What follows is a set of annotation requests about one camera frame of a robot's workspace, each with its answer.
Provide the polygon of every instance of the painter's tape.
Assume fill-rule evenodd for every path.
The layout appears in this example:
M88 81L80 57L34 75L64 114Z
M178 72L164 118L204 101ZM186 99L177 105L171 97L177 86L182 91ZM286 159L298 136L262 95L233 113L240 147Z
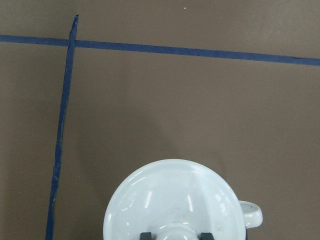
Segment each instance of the painter's tape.
M68 39L33 37L33 36L11 36L11 35L0 35L0 42L18 43L18 44L39 44L39 45L63 46L63 47L67 47L69 45Z
M65 47L68 46L69 44L69 41L67 39L30 37L30 36L10 36L10 35L0 35L0 42L65 46ZM156 54L173 54L173 55L198 56L198 57L207 57L207 58L237 59L237 60L249 60L249 61L259 61L259 62L320 66L319 58L294 57L294 56L283 56L283 55L240 52L240 51L224 51L224 50L211 50L211 49L198 49L198 48L172 47L172 46L155 46L155 45L89 41L89 40L76 40L75 47L88 48L88 49L104 49L104 50L117 50L117 51L130 51L130 52L142 52L142 53L156 53Z
M132 51L132 52L143 52L143 53L173 54L173 55L198 56L198 57L220 58L220 59L238 59L238 60L251 60L251 61L261 61L261 62L320 66L320 59L318 58L282 56L282 55L239 52L239 51L223 51L223 50L210 50L210 49L198 49L198 48L154 46L154 45L115 43L115 42L102 42L102 41L84 41L84 40L77 40L75 42L75 46L77 48L89 48L89 49L120 50L120 51Z
M69 34L68 49L65 59L65 71L63 79L63 89L60 104L59 123L55 143L54 166L51 180L51 191L49 200L48 217L46 222L45 240L52 240L54 235L54 209L57 190L59 186L59 176L61 169L62 141L64 132L64 122L66 117L70 85L72 77L72 67L74 64L74 54L76 48L76 35L78 26L78 15L74 17L72 28Z

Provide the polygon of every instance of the white mug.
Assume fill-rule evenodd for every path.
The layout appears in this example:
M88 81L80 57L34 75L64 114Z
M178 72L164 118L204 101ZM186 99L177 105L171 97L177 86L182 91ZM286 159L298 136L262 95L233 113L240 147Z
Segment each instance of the white mug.
M211 169L188 160L149 163L130 174L105 212L104 240L245 240L246 229L263 221L259 206L239 201Z

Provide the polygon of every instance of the brown floor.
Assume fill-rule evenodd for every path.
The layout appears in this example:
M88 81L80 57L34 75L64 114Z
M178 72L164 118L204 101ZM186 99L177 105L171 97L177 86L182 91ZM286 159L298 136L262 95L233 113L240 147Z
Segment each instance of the brown floor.
M320 2L3 1L0 34L320 58ZM0 43L0 239L44 239L66 48ZM54 239L102 239L144 164L188 159L258 204L249 239L320 236L320 68L77 48Z

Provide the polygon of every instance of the mug handle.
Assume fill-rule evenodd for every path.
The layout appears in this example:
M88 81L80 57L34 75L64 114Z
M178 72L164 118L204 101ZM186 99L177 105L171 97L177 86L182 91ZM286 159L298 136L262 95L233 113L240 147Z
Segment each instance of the mug handle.
M243 212L245 227L247 229L259 227L264 219L260 207L248 201L239 201L239 203Z

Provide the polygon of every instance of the blue tape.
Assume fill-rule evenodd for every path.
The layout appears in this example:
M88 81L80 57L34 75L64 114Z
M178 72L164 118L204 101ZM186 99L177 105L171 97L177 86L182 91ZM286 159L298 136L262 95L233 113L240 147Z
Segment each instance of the blue tape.
M75 46L77 48L106 49L106 50L132 51L132 52L157 53L157 54L174 54L174 55L198 56L198 57L220 58L220 59L238 59L238 60L251 60L251 61L272 62L272 63L320 66L320 59L318 58L282 56L282 55L271 55L271 54L238 52L238 51L222 51L222 50L209 50L209 49L198 49L198 48L154 46L154 45L85 41L85 40L77 40L75 42Z
M0 42L18 43L18 44L39 44L39 45L63 46L63 47L67 47L69 45L68 39L44 38L44 37L33 37L33 36L11 36L11 35L0 35Z
M49 210L48 210L48 217L46 222L45 240L52 240L54 235L54 209L55 209L55 200L56 200L57 190L59 186L64 122L66 118L66 111L67 111L68 99L70 94L72 67L74 63L74 54L75 54L75 48L76 48L77 26L78 26L78 15L76 15L73 20L72 28L69 34L68 49L66 52L63 89L62 89L61 104L60 104L58 130L57 130L56 143L55 143L54 166L53 166L52 181L51 181Z
M29 37L29 36L8 36L8 35L0 35L0 42L40 44L40 45L53 45L53 46L68 46L69 44L69 41L66 39ZM283 55L272 55L272 54L239 52L239 51L223 51L223 50L210 50L210 49L172 47L172 46L154 46L154 45L103 42L103 41L86 41L86 40L76 40L75 46L77 48L89 48L89 49L118 50L118 51L130 51L130 52L157 53L157 54L173 54L173 55L198 56L198 57L208 57L208 58L237 59L237 60L250 60L250 61L271 62L271 63L320 66L319 58L294 57L294 56L283 56Z

